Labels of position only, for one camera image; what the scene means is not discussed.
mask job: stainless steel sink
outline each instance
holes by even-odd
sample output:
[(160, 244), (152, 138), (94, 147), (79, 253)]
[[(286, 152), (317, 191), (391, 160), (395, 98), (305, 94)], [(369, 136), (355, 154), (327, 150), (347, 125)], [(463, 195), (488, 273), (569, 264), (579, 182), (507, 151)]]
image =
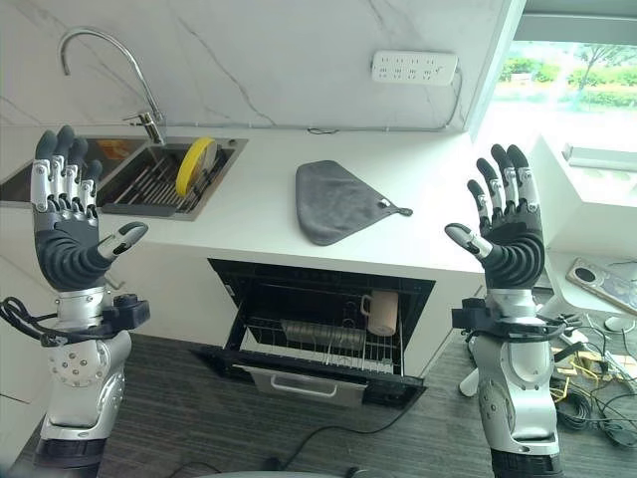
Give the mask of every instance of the stainless steel sink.
[[(170, 137), (166, 145), (139, 137), (87, 137), (87, 160), (99, 159), (104, 167), (97, 206), (106, 214), (193, 220), (201, 211), (239, 153), (248, 142), (215, 138), (216, 161), (202, 171), (186, 197), (175, 191), (175, 179), (191, 137)], [(0, 184), (0, 204), (28, 205), (31, 162)]]

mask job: dark gray floor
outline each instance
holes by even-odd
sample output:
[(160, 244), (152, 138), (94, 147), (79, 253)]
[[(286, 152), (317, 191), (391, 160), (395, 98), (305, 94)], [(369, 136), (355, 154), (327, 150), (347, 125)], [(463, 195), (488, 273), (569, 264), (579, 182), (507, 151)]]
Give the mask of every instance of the dark gray floor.
[[(636, 335), (631, 335), (632, 344)], [(611, 347), (621, 352), (621, 339)], [(108, 441), (103, 478), (165, 477), (190, 460), (207, 461), (223, 471), (257, 470), (271, 455), (286, 457), (315, 427), (338, 423), (374, 428), (396, 413), (379, 406), (350, 410), (267, 397), (253, 385), (219, 378), (189, 348), (187, 343), (133, 337), (125, 400)], [(428, 376), (429, 389), (392, 428), (366, 436), (320, 434), (290, 469), (342, 475), (361, 465), (404, 478), (493, 476), (477, 400), (457, 391), (471, 368), (465, 343), (456, 337)], [(606, 391), (628, 390), (618, 384)], [(636, 410), (635, 401), (617, 405)], [(559, 436), (567, 477), (637, 476), (637, 450), (612, 445), (599, 431), (560, 429)], [(31, 459), (36, 438), (37, 433), (21, 459)], [(178, 476), (208, 472), (192, 467)]]

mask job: microfiber cloth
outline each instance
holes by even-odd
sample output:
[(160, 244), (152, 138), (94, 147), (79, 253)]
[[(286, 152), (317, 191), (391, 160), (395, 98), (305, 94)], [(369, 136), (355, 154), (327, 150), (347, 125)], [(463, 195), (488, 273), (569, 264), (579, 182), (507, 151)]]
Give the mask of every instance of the microfiber cloth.
[(413, 214), (335, 161), (310, 162), (297, 169), (297, 217), (315, 244), (328, 246), (395, 212)]

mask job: dishwasher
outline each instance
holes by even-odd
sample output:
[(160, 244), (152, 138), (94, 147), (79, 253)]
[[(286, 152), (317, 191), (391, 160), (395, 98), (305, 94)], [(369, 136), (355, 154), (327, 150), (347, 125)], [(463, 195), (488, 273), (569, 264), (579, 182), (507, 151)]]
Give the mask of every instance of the dishwasher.
[[(341, 406), (404, 407), (425, 390), (404, 352), (433, 281), (209, 259), (238, 308), (225, 347), (193, 351), (217, 373), (260, 392)], [(396, 330), (367, 330), (372, 291), (398, 295)]]

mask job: chrome faucet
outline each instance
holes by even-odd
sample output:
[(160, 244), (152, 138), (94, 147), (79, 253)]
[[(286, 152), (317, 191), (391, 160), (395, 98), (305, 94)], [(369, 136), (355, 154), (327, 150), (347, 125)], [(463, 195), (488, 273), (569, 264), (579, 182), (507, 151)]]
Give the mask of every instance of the chrome faucet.
[(93, 35), (95, 37), (102, 38), (103, 40), (106, 40), (107, 42), (114, 45), (126, 57), (133, 71), (137, 75), (139, 82), (143, 86), (146, 100), (150, 105), (151, 111), (140, 112), (130, 118), (125, 118), (124, 120), (133, 120), (135, 118), (139, 119), (138, 125), (144, 127), (152, 142), (154, 142), (155, 144), (165, 144), (163, 135), (159, 130), (160, 125), (165, 125), (165, 118), (163, 116), (163, 113), (159, 109), (159, 105), (157, 104), (155, 97), (150, 91), (150, 87), (148, 86), (146, 78), (141, 72), (139, 63), (132, 55), (130, 50), (116, 37), (93, 27), (74, 27), (67, 30), (67, 32), (60, 39), (60, 44), (58, 45), (58, 55), (60, 56), (60, 63), (62, 64), (62, 70), (65, 76), (69, 76), (71, 74), (71, 70), (69, 70), (69, 65), (67, 63), (67, 46), (69, 45), (69, 42), (72, 38), (78, 37), (80, 35)]

